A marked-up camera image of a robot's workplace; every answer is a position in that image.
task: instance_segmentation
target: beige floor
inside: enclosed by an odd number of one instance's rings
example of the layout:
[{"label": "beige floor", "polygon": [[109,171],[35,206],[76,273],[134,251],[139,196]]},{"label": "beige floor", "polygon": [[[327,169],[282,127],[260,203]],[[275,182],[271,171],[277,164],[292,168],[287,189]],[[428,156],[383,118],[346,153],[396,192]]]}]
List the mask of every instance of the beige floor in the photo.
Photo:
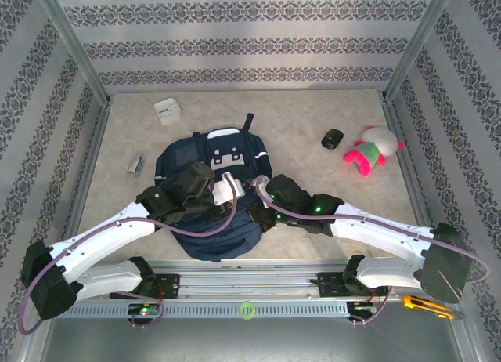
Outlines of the beige floor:
[{"label": "beige floor", "polygon": [[[153,104],[168,97],[178,101],[182,118],[163,126]],[[375,90],[145,93],[114,97],[80,232],[116,214],[152,186],[155,160],[169,143],[193,131],[241,127],[249,112],[255,113],[250,131],[265,142],[275,175],[295,179],[310,194],[332,194],[368,212],[402,223],[415,222],[395,156],[376,167],[368,179],[342,160],[366,125],[386,125]],[[320,145],[331,128],[344,133],[336,150]],[[131,178],[127,167],[137,153],[144,153],[146,162],[141,175]],[[280,225],[238,259],[342,259],[355,253],[385,255],[364,244]],[[192,260],[166,230],[130,243],[106,260],[134,255],[148,260]]]}]

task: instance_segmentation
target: black bracket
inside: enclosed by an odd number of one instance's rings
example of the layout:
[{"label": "black bracket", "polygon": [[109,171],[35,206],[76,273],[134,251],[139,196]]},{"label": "black bracket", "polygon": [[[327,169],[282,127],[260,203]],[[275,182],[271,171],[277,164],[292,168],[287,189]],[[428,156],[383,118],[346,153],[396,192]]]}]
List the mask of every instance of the black bracket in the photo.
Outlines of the black bracket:
[{"label": "black bracket", "polygon": [[363,322],[363,320],[368,320],[374,315],[375,305],[372,302],[348,302],[348,313],[354,315],[353,317],[348,317],[349,321]]},{"label": "black bracket", "polygon": [[359,283],[356,285],[356,290],[353,285],[345,282],[343,272],[320,272],[317,274],[316,280],[310,280],[312,284],[319,287],[320,298],[332,297],[350,297],[353,295],[359,296],[385,296],[388,293],[387,286],[380,286],[371,289]]},{"label": "black bracket", "polygon": [[[177,299],[179,293],[178,274],[156,274],[146,260],[140,256],[129,259],[141,272],[142,281],[132,291],[134,294],[155,299]],[[127,295],[110,293],[111,299],[130,299]]]}]

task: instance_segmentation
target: green ring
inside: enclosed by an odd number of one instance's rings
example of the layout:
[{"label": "green ring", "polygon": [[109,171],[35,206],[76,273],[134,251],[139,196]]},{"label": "green ring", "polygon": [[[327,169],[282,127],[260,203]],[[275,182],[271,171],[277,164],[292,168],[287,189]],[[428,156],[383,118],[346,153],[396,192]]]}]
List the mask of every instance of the green ring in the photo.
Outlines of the green ring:
[{"label": "green ring", "polygon": [[240,316],[244,320],[250,320],[256,315],[256,305],[253,304],[252,302],[244,302],[240,305]]}]

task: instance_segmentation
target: white plush ball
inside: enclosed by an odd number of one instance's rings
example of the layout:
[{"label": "white plush ball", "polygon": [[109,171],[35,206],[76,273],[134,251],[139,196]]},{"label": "white plush ball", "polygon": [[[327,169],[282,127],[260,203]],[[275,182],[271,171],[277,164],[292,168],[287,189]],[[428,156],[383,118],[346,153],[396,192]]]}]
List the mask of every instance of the white plush ball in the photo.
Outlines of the white plush ball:
[{"label": "white plush ball", "polygon": [[391,156],[398,149],[397,137],[383,127],[372,127],[362,134],[362,140],[374,143],[385,157]]}]

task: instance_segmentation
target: wall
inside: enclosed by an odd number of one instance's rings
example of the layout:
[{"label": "wall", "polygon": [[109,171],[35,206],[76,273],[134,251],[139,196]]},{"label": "wall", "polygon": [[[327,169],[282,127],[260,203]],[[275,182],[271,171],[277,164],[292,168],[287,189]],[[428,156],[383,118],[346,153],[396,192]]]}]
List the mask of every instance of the wall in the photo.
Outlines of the wall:
[{"label": "wall", "polygon": [[0,19],[0,361],[18,354],[26,247],[60,237],[99,104],[38,0],[2,0]]},{"label": "wall", "polygon": [[59,0],[108,92],[383,90],[430,0]]},{"label": "wall", "polygon": [[501,0],[449,0],[394,99],[433,223],[492,268],[463,296],[486,360],[501,360],[500,13]]}]

